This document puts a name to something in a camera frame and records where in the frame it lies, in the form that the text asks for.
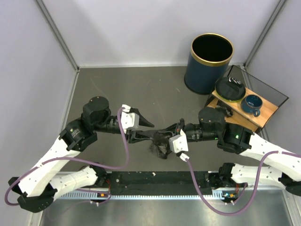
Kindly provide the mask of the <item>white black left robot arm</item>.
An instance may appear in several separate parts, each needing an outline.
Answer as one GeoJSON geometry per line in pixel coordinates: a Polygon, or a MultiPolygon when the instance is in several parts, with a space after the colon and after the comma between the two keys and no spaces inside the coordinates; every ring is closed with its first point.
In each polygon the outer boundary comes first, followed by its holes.
{"type": "Polygon", "coordinates": [[[100,96],[91,98],[83,106],[81,116],[66,125],[34,167],[9,180],[5,203],[12,205],[8,195],[13,191],[19,195],[15,206],[37,213],[66,193],[85,186],[103,186],[107,180],[106,170],[119,170],[128,165],[128,144],[139,126],[154,127],[137,108],[122,105],[113,116],[108,99],[100,96]],[[98,132],[121,135],[126,151],[126,162],[122,166],[106,166],[77,158],[97,141],[98,132]]]}

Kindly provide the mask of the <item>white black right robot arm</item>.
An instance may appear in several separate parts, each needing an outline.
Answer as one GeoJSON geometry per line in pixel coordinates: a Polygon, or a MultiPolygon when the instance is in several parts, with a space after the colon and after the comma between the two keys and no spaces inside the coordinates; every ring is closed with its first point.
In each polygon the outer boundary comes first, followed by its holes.
{"type": "Polygon", "coordinates": [[[183,161],[188,160],[188,143],[217,141],[217,147],[228,153],[249,157],[265,164],[250,167],[225,163],[219,169],[219,179],[224,186],[236,184],[277,186],[300,196],[301,156],[277,146],[241,125],[228,123],[224,114],[211,107],[198,113],[198,124],[185,124],[180,120],[169,128],[155,132],[154,141],[166,144],[183,161]]]}

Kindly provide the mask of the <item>black round plate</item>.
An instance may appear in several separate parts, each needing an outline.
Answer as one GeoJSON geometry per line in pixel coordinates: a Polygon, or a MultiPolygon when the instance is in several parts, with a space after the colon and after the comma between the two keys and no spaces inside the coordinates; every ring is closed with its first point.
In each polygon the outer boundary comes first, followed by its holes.
{"type": "Polygon", "coordinates": [[[238,102],[246,94],[245,85],[233,77],[220,78],[214,89],[219,97],[229,102],[238,102]]]}

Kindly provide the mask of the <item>wooden shelf with glass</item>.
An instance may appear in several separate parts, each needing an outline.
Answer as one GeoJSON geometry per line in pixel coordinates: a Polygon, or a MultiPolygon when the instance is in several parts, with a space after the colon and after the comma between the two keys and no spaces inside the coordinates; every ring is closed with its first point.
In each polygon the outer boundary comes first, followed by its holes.
{"type": "Polygon", "coordinates": [[[213,89],[205,106],[225,106],[232,114],[225,116],[226,122],[242,125],[255,133],[259,133],[289,99],[285,94],[249,74],[243,66],[230,66],[225,76],[242,82],[246,89],[244,97],[236,102],[229,101],[213,89]]]}

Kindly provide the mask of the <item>black trash bag roll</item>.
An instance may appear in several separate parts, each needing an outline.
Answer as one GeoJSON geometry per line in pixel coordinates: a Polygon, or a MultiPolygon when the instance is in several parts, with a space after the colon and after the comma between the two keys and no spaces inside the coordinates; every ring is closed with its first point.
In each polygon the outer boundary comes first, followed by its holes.
{"type": "Polygon", "coordinates": [[[215,108],[216,108],[217,111],[223,113],[227,118],[233,116],[232,109],[221,100],[217,101],[217,104],[216,104],[215,108]]]}

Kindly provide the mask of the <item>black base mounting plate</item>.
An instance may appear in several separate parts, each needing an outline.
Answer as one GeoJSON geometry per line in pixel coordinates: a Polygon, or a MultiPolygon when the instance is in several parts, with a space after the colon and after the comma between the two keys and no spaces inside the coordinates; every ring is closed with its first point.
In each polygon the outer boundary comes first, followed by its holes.
{"type": "MultiPolygon", "coordinates": [[[[219,173],[194,171],[197,186],[203,195],[218,188],[234,188],[236,183],[230,178],[222,178],[219,173]]],[[[96,187],[108,188],[113,195],[189,195],[197,194],[189,171],[114,171],[101,176],[96,187]]]]}

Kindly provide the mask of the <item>blue ceramic mug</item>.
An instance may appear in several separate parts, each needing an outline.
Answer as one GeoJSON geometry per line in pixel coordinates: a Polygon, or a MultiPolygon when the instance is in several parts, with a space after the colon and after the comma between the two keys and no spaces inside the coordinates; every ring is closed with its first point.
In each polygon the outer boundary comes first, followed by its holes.
{"type": "Polygon", "coordinates": [[[241,101],[240,107],[245,113],[258,117],[261,113],[260,109],[262,105],[263,101],[259,96],[248,95],[241,101]]]}

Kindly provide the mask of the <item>aluminium frame rail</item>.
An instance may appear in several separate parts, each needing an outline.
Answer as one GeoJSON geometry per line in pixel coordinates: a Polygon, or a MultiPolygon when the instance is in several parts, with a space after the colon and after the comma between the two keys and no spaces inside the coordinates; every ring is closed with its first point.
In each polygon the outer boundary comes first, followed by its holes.
{"type": "MultiPolygon", "coordinates": [[[[111,188],[117,188],[117,183],[125,185],[187,185],[192,183],[190,172],[111,172],[105,170],[95,173],[87,173],[84,178],[97,176],[95,185],[98,187],[106,184],[111,188]]],[[[296,181],[285,173],[272,168],[242,165],[230,165],[230,168],[221,167],[218,172],[195,171],[196,182],[201,188],[217,189],[220,187],[243,187],[263,184],[285,188],[296,181]]]]}

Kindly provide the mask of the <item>dark blue gold-rimmed trash bin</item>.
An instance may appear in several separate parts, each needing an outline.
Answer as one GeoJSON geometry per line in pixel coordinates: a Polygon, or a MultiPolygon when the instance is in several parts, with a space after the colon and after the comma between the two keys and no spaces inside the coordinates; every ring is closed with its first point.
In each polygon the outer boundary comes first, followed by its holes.
{"type": "Polygon", "coordinates": [[[197,94],[208,95],[222,77],[234,54],[229,39],[220,34],[204,33],[191,43],[184,75],[186,87],[197,94]]]}

